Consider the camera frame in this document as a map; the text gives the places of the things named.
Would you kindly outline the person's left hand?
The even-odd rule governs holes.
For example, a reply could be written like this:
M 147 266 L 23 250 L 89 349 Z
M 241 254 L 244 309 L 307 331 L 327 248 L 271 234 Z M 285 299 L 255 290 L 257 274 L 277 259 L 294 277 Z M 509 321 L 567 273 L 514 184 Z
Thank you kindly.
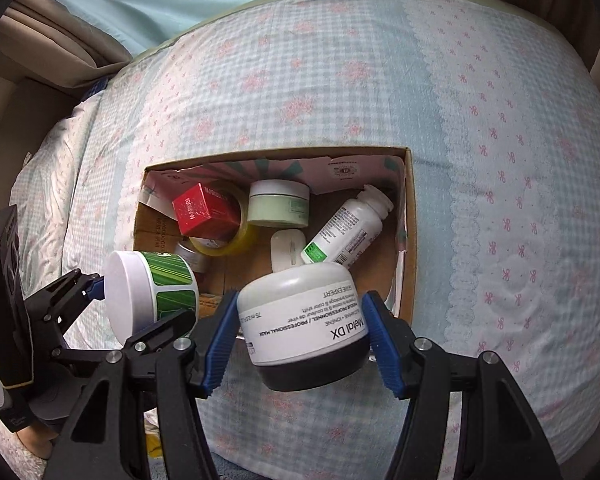
M 53 453 L 54 440 L 58 433 L 42 422 L 32 422 L 26 428 L 16 432 L 19 441 L 24 447 L 42 460 L 48 460 Z

